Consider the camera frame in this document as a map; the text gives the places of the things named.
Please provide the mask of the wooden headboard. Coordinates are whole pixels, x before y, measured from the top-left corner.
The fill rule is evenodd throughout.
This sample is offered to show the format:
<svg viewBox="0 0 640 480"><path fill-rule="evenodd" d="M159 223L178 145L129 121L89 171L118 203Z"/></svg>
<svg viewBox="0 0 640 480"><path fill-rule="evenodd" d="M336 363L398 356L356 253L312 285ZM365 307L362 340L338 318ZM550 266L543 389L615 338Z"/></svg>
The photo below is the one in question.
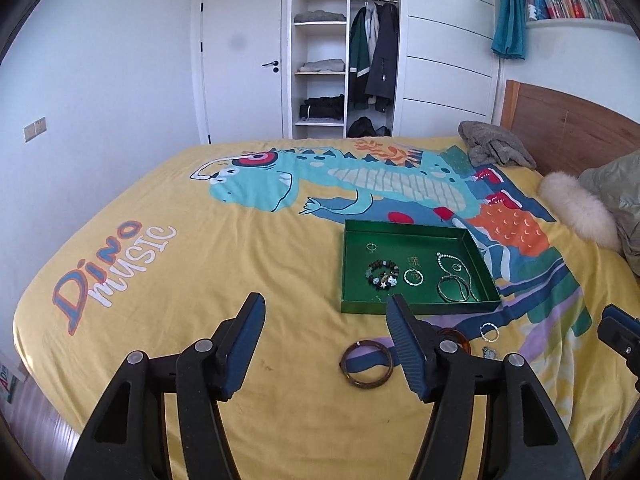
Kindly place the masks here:
<svg viewBox="0 0 640 480"><path fill-rule="evenodd" d="M500 126L520 139L545 176L579 176L639 148L639 124L578 96L509 79Z"/></svg>

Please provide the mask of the silver wristwatch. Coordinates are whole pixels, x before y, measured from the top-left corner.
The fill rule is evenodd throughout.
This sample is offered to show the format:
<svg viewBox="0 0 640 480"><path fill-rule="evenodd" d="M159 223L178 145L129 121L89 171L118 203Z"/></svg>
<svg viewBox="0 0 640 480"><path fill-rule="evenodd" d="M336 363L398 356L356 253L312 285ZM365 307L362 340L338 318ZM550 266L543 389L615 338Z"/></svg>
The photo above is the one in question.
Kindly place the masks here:
<svg viewBox="0 0 640 480"><path fill-rule="evenodd" d="M496 360L498 359L497 352L494 349L489 347L483 348L483 358L488 360Z"/></svg>

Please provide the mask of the white fluffy pillow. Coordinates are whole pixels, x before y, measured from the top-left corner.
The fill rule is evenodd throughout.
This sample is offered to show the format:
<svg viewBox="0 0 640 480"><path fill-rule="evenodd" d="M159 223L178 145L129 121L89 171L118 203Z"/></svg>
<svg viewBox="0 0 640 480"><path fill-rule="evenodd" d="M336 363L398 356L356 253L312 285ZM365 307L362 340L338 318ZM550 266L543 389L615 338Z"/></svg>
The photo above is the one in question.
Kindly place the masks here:
<svg viewBox="0 0 640 480"><path fill-rule="evenodd" d="M540 181L538 195L549 205L552 214L580 238L613 252L622 252L613 215L576 177L563 171L550 172Z"/></svg>

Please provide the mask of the white door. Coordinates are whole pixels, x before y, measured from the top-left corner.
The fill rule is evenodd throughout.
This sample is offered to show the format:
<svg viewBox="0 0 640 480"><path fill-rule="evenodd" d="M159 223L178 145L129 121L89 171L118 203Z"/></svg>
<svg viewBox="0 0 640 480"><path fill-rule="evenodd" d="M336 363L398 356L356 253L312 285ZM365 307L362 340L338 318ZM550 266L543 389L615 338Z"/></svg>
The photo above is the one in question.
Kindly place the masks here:
<svg viewBox="0 0 640 480"><path fill-rule="evenodd" d="M203 0L201 44L209 141L280 139L282 0Z"/></svg>

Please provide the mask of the wall light switch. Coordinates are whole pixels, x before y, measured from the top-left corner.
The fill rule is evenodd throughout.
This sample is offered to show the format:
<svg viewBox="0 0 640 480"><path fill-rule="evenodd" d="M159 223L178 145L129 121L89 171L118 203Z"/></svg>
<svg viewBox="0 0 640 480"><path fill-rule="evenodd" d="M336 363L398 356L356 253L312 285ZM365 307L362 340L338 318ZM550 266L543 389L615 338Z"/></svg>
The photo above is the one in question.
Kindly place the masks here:
<svg viewBox="0 0 640 480"><path fill-rule="evenodd" d="M24 138L26 142L34 140L36 136L47 131L47 119L40 118L24 128Z"/></svg>

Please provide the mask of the amber translucent bangle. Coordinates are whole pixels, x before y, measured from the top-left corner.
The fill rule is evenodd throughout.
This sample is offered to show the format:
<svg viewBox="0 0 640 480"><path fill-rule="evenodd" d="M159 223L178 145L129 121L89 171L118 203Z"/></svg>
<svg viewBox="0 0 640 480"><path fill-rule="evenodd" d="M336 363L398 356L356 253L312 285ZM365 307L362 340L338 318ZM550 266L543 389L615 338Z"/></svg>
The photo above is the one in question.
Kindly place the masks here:
<svg viewBox="0 0 640 480"><path fill-rule="evenodd" d="M460 330L456 330L452 327L443 327L438 331L440 336L443 336L449 340L454 341L464 352L469 356L472 354L471 344L469 339L466 338Z"/></svg>

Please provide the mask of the folded black clothes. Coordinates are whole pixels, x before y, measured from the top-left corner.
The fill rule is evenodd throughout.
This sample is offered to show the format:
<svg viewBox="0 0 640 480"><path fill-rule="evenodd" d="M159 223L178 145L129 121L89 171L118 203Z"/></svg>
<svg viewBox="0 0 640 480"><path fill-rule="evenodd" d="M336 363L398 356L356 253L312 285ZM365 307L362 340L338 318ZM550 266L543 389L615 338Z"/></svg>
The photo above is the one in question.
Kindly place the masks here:
<svg viewBox="0 0 640 480"><path fill-rule="evenodd" d="M342 120L344 118L344 94L308 98L299 105L299 118Z"/></svg>

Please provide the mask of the row of books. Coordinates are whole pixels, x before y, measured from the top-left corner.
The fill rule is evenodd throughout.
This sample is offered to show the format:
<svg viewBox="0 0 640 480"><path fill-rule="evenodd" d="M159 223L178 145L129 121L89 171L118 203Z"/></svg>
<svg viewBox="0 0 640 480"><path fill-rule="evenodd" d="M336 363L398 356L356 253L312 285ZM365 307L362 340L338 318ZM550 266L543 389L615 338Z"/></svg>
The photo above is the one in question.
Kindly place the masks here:
<svg viewBox="0 0 640 480"><path fill-rule="evenodd" d="M545 20L596 20L630 25L614 0L526 0L530 22Z"/></svg>

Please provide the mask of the dark brown bangle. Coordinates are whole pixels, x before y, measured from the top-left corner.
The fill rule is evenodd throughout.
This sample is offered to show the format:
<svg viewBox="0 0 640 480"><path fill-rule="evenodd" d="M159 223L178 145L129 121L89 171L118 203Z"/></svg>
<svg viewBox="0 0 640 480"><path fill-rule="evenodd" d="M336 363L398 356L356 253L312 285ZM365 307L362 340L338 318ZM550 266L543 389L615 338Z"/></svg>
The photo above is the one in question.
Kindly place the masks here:
<svg viewBox="0 0 640 480"><path fill-rule="evenodd" d="M390 380L395 367L399 364L393 341L388 337L361 339L355 341L343 352L340 370L346 380L355 388L370 390L381 387ZM363 380L357 374L383 367L383 374L372 380Z"/></svg>

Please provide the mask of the grey crumpled garment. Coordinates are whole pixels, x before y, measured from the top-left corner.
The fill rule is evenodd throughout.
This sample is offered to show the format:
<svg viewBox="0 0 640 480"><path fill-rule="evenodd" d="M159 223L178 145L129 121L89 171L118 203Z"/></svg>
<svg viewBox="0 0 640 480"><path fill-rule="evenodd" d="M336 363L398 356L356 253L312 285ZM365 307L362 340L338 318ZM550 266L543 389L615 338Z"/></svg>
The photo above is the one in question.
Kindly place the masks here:
<svg viewBox="0 0 640 480"><path fill-rule="evenodd" d="M514 134L487 122L465 120L458 125L458 133L463 140L469 161L479 167L496 164L503 167L537 168L535 159L526 150L522 141Z"/></svg>

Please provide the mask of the thin silver bangle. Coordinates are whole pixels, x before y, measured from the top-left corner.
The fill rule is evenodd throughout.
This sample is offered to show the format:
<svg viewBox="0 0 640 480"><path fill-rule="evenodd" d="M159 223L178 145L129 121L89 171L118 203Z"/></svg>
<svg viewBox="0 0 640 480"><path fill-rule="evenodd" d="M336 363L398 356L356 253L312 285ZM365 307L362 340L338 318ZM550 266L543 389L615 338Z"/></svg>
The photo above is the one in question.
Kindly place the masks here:
<svg viewBox="0 0 640 480"><path fill-rule="evenodd" d="M442 301L450 304L468 304L478 300L472 284L457 275L444 275L436 284L436 292Z"/></svg>

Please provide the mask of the grey-green duvet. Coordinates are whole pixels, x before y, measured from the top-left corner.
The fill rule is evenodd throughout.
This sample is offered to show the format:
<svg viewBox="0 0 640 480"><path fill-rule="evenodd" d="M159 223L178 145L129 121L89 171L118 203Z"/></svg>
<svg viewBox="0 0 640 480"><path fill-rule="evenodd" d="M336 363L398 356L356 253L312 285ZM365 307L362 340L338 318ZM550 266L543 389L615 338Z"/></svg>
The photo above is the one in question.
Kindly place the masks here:
<svg viewBox="0 0 640 480"><path fill-rule="evenodd" d="M597 196L612 214L622 251L631 271L639 276L639 151L583 171L580 184Z"/></svg>

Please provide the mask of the open white wardrobe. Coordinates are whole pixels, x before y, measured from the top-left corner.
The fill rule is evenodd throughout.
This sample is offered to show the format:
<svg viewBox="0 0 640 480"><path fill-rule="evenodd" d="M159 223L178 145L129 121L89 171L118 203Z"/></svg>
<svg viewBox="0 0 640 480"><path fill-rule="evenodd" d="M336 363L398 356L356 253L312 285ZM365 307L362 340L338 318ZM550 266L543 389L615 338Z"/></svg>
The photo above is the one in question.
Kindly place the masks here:
<svg viewBox="0 0 640 480"><path fill-rule="evenodd" d="M288 0L290 135L453 136L490 122L498 0Z"/></svg>

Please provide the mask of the teal curtain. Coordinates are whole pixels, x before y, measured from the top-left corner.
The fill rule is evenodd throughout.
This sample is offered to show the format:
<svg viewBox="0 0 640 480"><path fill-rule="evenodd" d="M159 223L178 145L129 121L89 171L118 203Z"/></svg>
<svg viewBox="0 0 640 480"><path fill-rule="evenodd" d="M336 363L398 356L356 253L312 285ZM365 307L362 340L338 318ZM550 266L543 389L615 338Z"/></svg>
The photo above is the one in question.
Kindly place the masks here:
<svg viewBox="0 0 640 480"><path fill-rule="evenodd" d="M526 58L526 0L500 0L491 50L505 60Z"/></svg>

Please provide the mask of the small twisted silver hoop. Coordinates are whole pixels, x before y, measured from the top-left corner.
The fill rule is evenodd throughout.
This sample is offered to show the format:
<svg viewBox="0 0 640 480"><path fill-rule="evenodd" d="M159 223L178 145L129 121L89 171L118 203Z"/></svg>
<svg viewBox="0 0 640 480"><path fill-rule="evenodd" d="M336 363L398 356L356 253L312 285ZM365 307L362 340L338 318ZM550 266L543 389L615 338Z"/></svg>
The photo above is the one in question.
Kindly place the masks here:
<svg viewBox="0 0 640 480"><path fill-rule="evenodd" d="M499 340L500 333L498 326L491 322L485 322L480 326L480 336L488 344L494 344Z"/></svg>

